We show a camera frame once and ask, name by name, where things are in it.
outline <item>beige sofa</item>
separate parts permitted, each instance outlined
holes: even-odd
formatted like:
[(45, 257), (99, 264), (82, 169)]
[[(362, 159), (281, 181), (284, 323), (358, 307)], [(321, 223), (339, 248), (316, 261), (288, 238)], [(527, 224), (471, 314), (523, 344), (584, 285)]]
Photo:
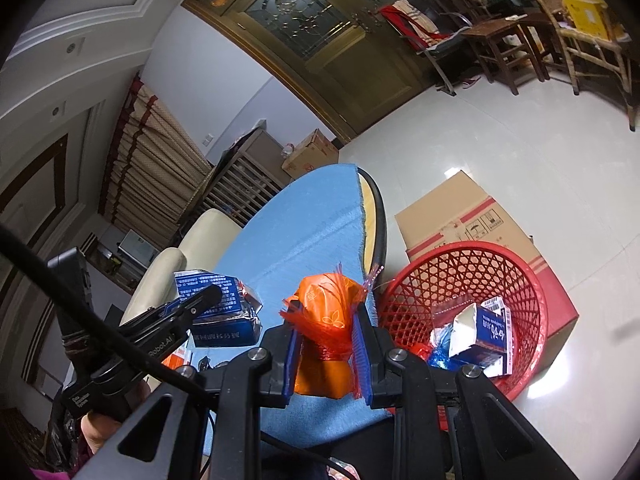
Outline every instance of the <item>beige sofa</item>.
[(177, 298), (174, 272), (212, 270), (241, 229), (223, 212), (215, 209), (204, 212), (178, 247), (166, 248), (156, 256), (133, 293), (120, 324), (152, 306)]

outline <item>black cable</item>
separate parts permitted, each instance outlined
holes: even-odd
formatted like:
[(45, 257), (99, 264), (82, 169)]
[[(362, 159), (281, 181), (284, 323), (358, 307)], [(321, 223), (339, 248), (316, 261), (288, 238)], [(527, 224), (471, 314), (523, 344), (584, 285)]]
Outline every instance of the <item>black cable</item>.
[(65, 283), (58, 279), (45, 262), (2, 224), (0, 224), (0, 252), (90, 335), (100, 340), (125, 361), (159, 381), (194, 396), (205, 406), (211, 404), (212, 399), (203, 388), (152, 359), (119, 332), (106, 325)]
[(271, 446), (276, 447), (277, 449), (284, 451), (286, 453), (297, 455), (299, 457), (313, 460), (314, 462), (319, 462), (321, 464), (329, 466), (330, 468), (335, 469), (341, 475), (346, 476), (349, 480), (358, 480), (352, 473), (349, 473), (345, 468), (340, 467), (339, 465), (337, 465), (337, 463), (332, 462), (328, 458), (325, 458), (324, 456), (320, 456), (317, 453), (313, 453), (306, 449), (301, 449), (299, 447), (292, 446), (291, 444), (287, 444), (286, 442), (283, 442), (280, 439), (275, 438), (274, 436), (271, 436), (268, 433), (264, 433), (264, 431), (260, 432), (260, 439), (263, 442), (266, 442), (267, 444), (270, 444)]
[[(211, 431), (216, 431), (216, 425), (213, 422), (213, 417), (211, 416), (211, 412), (207, 413), (207, 415), (209, 415), (209, 422), (211, 423)], [(207, 461), (204, 463), (204, 466), (200, 470), (200, 478), (202, 478), (202, 475), (204, 475), (204, 472), (207, 470), (207, 467), (209, 467), (210, 463), (211, 463), (211, 455), (207, 456)]]

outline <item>tile floor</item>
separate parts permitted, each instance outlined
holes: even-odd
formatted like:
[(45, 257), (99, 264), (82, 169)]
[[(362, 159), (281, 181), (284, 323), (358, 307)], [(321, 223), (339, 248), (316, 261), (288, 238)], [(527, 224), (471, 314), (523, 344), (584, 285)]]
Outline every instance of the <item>tile floor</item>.
[(581, 480), (612, 478), (640, 438), (640, 134), (600, 97), (533, 80), (430, 89), (340, 151), (380, 187), (386, 279), (408, 263), (394, 214), (465, 170), (534, 241), (580, 319), (517, 407)]

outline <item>door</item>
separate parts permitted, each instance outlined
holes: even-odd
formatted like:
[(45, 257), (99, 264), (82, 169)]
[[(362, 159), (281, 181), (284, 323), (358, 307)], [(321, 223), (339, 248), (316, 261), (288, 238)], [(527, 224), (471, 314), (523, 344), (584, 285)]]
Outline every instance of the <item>door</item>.
[(372, 10), (395, 0), (188, 0), (345, 142), (429, 85), (430, 66)]

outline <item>beige curtain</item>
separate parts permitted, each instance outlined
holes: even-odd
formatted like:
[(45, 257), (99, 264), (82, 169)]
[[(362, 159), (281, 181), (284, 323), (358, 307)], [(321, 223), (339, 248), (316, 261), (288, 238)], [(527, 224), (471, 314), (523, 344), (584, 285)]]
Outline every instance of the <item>beige curtain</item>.
[(180, 124), (136, 78), (113, 134), (98, 211), (163, 249), (212, 172)]

